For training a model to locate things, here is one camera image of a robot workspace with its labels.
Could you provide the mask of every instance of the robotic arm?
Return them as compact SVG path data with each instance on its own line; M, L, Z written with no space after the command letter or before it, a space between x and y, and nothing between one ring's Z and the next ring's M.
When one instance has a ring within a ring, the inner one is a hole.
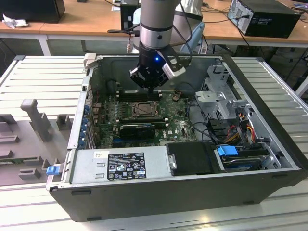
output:
M170 46L175 8L180 0L141 1L139 63L130 78L149 93L185 72L189 58L180 59Z

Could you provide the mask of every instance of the black box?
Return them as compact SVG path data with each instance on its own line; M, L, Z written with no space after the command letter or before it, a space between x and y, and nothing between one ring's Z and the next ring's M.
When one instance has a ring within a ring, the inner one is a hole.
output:
M288 38L301 14L275 0L233 0L228 18L246 36Z
M133 17L136 9L140 7L139 0L122 0L121 8L121 30L133 26Z
M2 14L28 22L58 23L64 14L63 0L0 0Z

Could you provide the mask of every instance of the wooden desk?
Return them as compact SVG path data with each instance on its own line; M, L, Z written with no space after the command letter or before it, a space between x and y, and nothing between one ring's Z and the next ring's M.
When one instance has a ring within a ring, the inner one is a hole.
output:
M292 2L281 0L291 6ZM206 0L213 8L224 9L230 6L230 0ZM51 55L48 40L107 40L127 41L125 34L108 34L109 29L120 29L120 12L111 11L112 5L103 0L89 0L78 3L77 0L64 0L65 14L58 24L30 22L29 27L10 29L0 24L1 38L38 39L44 55ZM203 21L213 22L227 19L222 13L204 13ZM246 45L239 31L230 21L206 23L204 35L208 44ZM245 37L252 46L307 47L308 24L298 21L289 38Z
M64 0L65 14L58 24L45 23L43 34L114 36L109 29L121 29L120 12L111 11L112 5L103 0Z
M230 6L230 0L206 1L211 7L222 10ZM285 5L292 6L293 2L288 0L281 0ZM213 22L222 21L226 19L222 13L203 13L203 21ZM245 41L241 37L236 26L230 22L221 23L206 23L204 29L204 35L209 43L212 44L234 44L234 45L246 45ZM279 47L307 47L308 46L308 24L302 21L298 21L293 29L289 38L266 38L266 37L246 37L245 39L250 45L253 46L279 46Z

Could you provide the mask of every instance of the metal chassis wall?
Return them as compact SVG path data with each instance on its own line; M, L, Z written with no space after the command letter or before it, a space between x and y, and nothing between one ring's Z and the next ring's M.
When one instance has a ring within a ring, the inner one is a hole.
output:
M268 127L273 132L281 133L277 138L301 169L208 176L189 180L135 181L117 185L70 185L66 181L66 185L51 187L50 194L72 220L83 222L257 204L279 188L294 186L308 176L308 160L252 85L245 80L234 61L229 56L223 57L222 60L229 71L233 72L233 78L242 90L249 92L251 103L261 110Z

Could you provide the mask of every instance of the power supply label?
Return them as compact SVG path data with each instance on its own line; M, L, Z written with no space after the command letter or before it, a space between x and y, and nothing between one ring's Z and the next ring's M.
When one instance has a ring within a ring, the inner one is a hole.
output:
M144 153L108 155L108 180L146 178Z

